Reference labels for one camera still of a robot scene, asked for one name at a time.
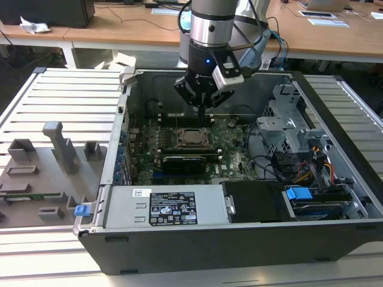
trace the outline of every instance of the black plastic cover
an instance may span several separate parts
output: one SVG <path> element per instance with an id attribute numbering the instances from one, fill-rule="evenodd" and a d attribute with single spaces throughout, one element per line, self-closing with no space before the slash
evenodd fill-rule
<path id="1" fill-rule="evenodd" d="M 225 181 L 222 185 L 224 195 L 233 197 L 232 223 L 293 220 L 282 196 L 284 186 L 277 181 Z"/>

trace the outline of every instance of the paper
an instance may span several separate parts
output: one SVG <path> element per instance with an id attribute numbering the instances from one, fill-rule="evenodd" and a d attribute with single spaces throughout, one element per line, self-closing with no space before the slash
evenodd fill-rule
<path id="1" fill-rule="evenodd" d="M 165 8 L 153 8 L 151 13 L 154 15 L 174 15 L 177 16 L 179 11 Z"/>
<path id="2" fill-rule="evenodd" d="M 371 15 L 377 20 L 383 20 L 383 13 L 371 12 Z"/>
<path id="3" fill-rule="evenodd" d="M 349 26 L 343 22 L 343 21 L 337 21 L 337 20 L 324 20 L 324 19 L 308 19 L 311 24 L 313 25 L 319 25 L 319 26 L 333 26 L 333 27 L 346 27 L 349 28 Z"/>
<path id="4" fill-rule="evenodd" d="M 29 21 L 23 19 L 23 17 L 21 17 L 21 16 L 20 16 L 20 19 L 22 20 L 22 22 L 20 24 L 20 27 L 25 32 L 28 32 L 28 33 L 31 33 L 31 34 L 35 35 L 36 33 L 42 33 L 42 32 L 49 32 L 49 31 L 51 31 L 51 29 L 49 29 L 48 25 L 46 25 L 45 23 L 35 24 L 35 23 L 29 22 Z"/>

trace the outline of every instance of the aluminum extrusion table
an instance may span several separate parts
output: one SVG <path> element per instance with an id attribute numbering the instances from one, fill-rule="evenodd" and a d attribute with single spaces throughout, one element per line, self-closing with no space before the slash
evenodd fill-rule
<path id="1" fill-rule="evenodd" d="M 47 69 L 32 74 L 0 117 L 0 166 L 15 138 L 50 146 L 45 121 L 63 121 L 74 145 L 107 146 L 117 100 L 118 71 Z M 374 169 L 383 176 L 383 124 L 342 80 L 306 76 Z M 308 110 L 314 124 L 319 125 Z M 361 246 L 338 262 L 180 273 L 106 276 L 72 234 L 71 226 L 0 230 L 4 286 L 381 286 L 383 242 Z"/>

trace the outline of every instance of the blue plastic latch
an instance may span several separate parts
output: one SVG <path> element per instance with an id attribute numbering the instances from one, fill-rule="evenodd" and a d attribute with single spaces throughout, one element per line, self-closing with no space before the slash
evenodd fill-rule
<path id="1" fill-rule="evenodd" d="M 74 210 L 75 216 L 90 216 L 90 206 L 88 205 L 78 205 Z"/>
<path id="2" fill-rule="evenodd" d="M 307 187 L 290 187 L 286 194 L 289 200 L 312 199 L 312 195 Z"/>

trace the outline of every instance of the power supply label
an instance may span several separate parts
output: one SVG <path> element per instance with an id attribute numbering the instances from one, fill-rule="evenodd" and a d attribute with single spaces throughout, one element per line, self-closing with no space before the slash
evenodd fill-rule
<path id="1" fill-rule="evenodd" d="M 194 193 L 151 193 L 149 223 L 152 226 L 197 224 Z"/>

